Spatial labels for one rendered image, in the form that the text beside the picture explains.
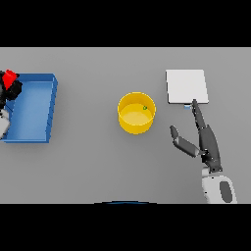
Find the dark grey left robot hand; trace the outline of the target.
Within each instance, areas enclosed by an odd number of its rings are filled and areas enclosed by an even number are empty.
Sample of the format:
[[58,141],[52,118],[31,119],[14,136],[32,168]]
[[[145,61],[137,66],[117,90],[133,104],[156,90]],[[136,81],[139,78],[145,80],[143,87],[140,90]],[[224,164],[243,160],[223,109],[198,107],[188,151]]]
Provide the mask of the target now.
[[0,71],[0,110],[5,107],[7,100],[15,100],[21,94],[23,86],[23,84],[19,81],[20,75],[17,74],[17,79],[13,82],[9,89],[6,89],[2,79],[4,73],[5,71]]

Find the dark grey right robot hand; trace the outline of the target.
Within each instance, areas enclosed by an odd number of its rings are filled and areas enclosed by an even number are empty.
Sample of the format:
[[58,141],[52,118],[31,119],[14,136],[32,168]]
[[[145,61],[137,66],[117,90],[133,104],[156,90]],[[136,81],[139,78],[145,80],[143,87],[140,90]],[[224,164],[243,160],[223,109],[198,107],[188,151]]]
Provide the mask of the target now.
[[179,135],[174,125],[170,126],[174,146],[192,158],[201,157],[209,168],[209,173],[220,173],[223,170],[217,138],[204,117],[196,99],[192,100],[192,113],[199,135],[199,146],[194,145]]

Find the red beaker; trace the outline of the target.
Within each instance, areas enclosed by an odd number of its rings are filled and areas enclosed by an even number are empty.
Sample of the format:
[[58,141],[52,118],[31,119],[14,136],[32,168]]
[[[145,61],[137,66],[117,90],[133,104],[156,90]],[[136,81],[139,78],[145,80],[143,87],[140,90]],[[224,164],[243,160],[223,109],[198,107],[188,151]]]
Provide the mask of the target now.
[[6,70],[5,73],[3,74],[2,79],[4,82],[5,88],[9,89],[11,85],[13,84],[13,82],[17,79],[17,74],[11,70]]

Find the pale square measuring scale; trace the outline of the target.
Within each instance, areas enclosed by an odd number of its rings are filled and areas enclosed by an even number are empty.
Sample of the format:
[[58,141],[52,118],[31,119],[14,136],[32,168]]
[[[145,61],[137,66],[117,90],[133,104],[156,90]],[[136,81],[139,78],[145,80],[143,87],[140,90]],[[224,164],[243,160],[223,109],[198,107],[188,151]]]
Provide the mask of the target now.
[[208,104],[209,97],[203,70],[166,70],[169,104]]

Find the yellow bowl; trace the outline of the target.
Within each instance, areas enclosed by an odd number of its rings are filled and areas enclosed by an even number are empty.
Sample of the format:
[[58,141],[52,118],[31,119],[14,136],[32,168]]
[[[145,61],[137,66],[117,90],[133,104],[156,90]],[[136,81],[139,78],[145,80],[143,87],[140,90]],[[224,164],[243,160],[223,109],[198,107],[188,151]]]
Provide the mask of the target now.
[[145,133],[153,124],[157,107],[153,99],[143,92],[131,92],[118,104],[118,122],[130,134]]

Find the blue tray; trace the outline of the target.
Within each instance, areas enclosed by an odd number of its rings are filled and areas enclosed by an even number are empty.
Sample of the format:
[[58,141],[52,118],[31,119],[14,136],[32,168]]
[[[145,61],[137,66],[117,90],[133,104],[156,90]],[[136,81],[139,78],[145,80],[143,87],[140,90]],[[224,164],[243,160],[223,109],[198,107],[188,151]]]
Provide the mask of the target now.
[[22,92],[7,101],[10,127],[6,143],[48,143],[51,138],[58,81],[54,74],[20,74]]

